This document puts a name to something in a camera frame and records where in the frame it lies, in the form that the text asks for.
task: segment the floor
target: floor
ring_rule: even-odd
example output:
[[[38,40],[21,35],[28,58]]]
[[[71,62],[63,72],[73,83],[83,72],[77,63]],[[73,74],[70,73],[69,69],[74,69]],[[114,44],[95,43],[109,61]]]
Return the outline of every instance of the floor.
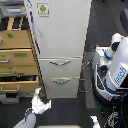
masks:
[[[92,89],[89,90],[91,78],[87,62],[93,56],[92,44],[108,46],[111,44],[111,36],[117,32],[127,36],[120,22],[121,10],[128,7],[128,1],[124,1],[105,0],[100,3],[100,0],[92,0],[78,97],[76,99],[53,99],[52,108],[42,115],[37,115],[35,128],[40,125],[79,125],[82,128],[92,128],[91,115],[98,117],[103,128],[106,119],[101,114],[101,105],[93,96]],[[21,98],[19,104],[15,105],[0,103],[0,127],[12,128],[24,117],[26,109],[30,107],[31,98]]]

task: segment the open drawer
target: open drawer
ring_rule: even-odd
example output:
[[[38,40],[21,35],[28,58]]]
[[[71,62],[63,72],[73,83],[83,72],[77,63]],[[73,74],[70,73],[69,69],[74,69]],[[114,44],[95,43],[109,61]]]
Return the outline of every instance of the open drawer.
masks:
[[[0,77],[0,93],[34,92],[39,88],[38,76]]]
[[[36,65],[0,67],[0,76],[38,75]]]

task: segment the green sticker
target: green sticker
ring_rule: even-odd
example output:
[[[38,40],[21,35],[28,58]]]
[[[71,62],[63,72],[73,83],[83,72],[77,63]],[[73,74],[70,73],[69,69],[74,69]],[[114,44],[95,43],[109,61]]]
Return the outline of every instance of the green sticker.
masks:
[[[14,38],[12,33],[7,33],[8,38]]]
[[[9,67],[8,69],[13,69],[12,67]]]
[[[25,58],[28,57],[27,53],[13,53],[14,57],[16,58]]]
[[[1,57],[6,57],[6,55],[0,55]]]

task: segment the wooden cabinet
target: wooden cabinet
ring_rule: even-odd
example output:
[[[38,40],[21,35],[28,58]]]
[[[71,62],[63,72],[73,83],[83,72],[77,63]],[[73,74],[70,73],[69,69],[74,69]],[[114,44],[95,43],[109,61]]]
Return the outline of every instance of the wooden cabinet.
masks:
[[[40,70],[29,28],[12,30],[14,20],[9,18],[7,30],[0,31],[0,93],[28,95],[42,85]]]

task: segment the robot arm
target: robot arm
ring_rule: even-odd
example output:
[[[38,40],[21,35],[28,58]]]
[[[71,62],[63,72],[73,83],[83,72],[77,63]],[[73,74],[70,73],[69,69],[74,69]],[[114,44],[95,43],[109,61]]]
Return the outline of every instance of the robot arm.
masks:
[[[41,92],[42,92],[42,89],[41,88],[37,88],[35,90],[35,94],[34,94],[34,97],[32,99],[32,109],[35,112],[35,114],[42,114],[47,109],[51,108],[51,100],[47,104],[44,104],[41,101],[41,99],[39,97]]]
[[[25,113],[25,117],[13,128],[34,128],[36,124],[36,115],[42,114],[47,109],[51,108],[51,100],[49,103],[44,104],[40,99],[42,88],[37,88],[32,99],[32,108],[28,108]]]

